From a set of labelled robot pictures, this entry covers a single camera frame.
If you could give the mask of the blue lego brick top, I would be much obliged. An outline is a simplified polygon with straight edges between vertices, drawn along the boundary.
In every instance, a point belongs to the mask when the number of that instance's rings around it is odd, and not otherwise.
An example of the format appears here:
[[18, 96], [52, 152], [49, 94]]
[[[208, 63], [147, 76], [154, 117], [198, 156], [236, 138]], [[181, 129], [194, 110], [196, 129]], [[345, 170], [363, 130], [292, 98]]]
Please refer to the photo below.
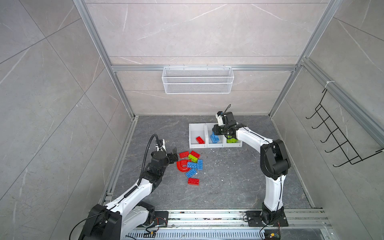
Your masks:
[[211, 134], [211, 135], [210, 135], [210, 139], [211, 139], [211, 141], [212, 141], [213, 144], [217, 144], [217, 143], [219, 143], [219, 141], [220, 141], [219, 137], [216, 136], [215, 134]]

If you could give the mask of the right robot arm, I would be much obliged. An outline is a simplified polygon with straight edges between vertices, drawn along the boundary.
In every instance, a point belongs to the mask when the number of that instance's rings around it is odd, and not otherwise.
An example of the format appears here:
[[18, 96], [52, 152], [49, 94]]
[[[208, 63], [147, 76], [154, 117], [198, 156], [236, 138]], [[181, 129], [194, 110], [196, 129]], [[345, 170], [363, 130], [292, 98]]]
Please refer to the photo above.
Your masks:
[[260, 167], [266, 177], [266, 195], [262, 204], [261, 217], [265, 225], [282, 217], [283, 188], [291, 162], [282, 140], [272, 140], [236, 122], [233, 113], [219, 111], [218, 123], [212, 128], [215, 135], [242, 141], [260, 153]]

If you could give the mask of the red lego brick bottom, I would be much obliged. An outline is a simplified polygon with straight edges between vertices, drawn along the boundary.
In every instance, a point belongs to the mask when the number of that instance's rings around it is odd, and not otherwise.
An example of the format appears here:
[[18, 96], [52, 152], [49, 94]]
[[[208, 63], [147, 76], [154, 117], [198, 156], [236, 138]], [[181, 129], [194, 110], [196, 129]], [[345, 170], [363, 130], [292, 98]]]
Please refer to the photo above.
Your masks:
[[198, 186], [200, 184], [200, 180], [195, 178], [188, 178], [188, 184]]

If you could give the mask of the blue lego brick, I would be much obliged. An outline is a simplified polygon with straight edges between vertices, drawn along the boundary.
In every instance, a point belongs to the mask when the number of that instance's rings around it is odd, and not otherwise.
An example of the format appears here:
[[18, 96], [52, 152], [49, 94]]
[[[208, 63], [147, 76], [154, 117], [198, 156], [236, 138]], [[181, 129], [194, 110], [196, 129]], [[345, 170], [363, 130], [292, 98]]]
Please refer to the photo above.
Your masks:
[[197, 169], [191, 168], [188, 172], [186, 172], [187, 178], [192, 178], [197, 174]]
[[197, 162], [197, 169], [198, 170], [203, 170], [203, 160], [201, 159], [198, 159], [198, 162]]
[[190, 169], [197, 169], [198, 168], [198, 164], [194, 163], [194, 162], [188, 162], [187, 163], [187, 167], [190, 168]]
[[219, 143], [219, 141], [220, 141], [219, 137], [216, 136], [215, 134], [211, 134], [211, 135], [210, 135], [210, 139], [211, 139], [211, 141], [212, 141], [213, 144], [217, 144], [217, 143]]

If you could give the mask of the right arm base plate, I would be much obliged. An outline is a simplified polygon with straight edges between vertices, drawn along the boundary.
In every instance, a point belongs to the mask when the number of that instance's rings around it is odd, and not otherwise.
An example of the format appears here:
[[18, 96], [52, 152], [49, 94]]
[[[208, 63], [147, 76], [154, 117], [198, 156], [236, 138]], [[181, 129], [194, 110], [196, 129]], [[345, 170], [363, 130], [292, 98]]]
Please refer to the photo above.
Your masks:
[[249, 227], [288, 227], [288, 220], [283, 214], [275, 217], [272, 221], [263, 220], [262, 211], [246, 211], [243, 220], [248, 223]]

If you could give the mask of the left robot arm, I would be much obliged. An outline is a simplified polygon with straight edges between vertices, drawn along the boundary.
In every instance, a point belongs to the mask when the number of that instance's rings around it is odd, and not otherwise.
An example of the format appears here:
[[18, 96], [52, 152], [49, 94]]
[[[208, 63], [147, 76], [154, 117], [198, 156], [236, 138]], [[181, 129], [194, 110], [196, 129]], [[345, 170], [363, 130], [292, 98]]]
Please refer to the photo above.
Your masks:
[[105, 206], [95, 205], [80, 233], [80, 240], [120, 240], [134, 228], [150, 225], [155, 218], [155, 207], [143, 199], [162, 182], [169, 164], [179, 160], [177, 148], [171, 153], [158, 149], [151, 153], [151, 162], [135, 184]]

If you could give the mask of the white three-compartment bin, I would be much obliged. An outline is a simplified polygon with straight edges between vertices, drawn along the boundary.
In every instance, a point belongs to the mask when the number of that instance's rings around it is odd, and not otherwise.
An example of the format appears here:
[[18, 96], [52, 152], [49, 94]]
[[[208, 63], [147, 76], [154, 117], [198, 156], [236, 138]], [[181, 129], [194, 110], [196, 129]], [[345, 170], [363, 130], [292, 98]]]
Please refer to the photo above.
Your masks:
[[[213, 144], [210, 135], [212, 134], [212, 128], [216, 123], [197, 123], [189, 124], [189, 146], [190, 149], [204, 149], [204, 148], [240, 148], [243, 146], [241, 141], [230, 144], [227, 143], [227, 139], [224, 136], [219, 136], [219, 143]], [[201, 137], [205, 144], [198, 144], [196, 138]]]

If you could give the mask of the red arch lego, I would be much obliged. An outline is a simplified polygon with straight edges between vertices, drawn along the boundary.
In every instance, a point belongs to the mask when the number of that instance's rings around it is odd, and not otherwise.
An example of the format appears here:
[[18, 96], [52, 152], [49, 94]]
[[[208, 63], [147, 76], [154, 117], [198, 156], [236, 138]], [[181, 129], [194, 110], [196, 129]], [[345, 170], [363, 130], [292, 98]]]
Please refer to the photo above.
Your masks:
[[189, 159], [179, 160], [177, 162], [177, 168], [180, 172], [186, 173], [191, 170], [191, 168], [188, 167], [188, 163], [190, 162]]

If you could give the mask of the green lego brick top pile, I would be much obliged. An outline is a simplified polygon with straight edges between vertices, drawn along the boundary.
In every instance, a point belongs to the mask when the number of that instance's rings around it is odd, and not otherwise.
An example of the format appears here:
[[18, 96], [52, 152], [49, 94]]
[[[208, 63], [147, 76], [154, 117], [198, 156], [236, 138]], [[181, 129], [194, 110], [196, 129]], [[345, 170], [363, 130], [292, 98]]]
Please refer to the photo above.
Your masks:
[[193, 156], [193, 155], [191, 155], [191, 154], [188, 155], [188, 158], [189, 158], [189, 160], [191, 160], [191, 161], [194, 162], [194, 163], [197, 163], [197, 162], [198, 162], [198, 158], [196, 158], [195, 156]]

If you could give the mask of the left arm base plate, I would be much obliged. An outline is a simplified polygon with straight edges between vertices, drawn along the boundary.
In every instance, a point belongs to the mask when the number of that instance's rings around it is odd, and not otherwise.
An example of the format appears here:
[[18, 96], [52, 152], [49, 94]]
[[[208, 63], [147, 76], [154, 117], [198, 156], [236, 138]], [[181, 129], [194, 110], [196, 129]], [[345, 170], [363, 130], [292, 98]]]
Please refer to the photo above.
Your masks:
[[148, 218], [143, 224], [144, 227], [149, 226], [167, 226], [168, 225], [168, 219], [169, 219], [169, 212], [168, 211], [154, 211], [149, 212]]

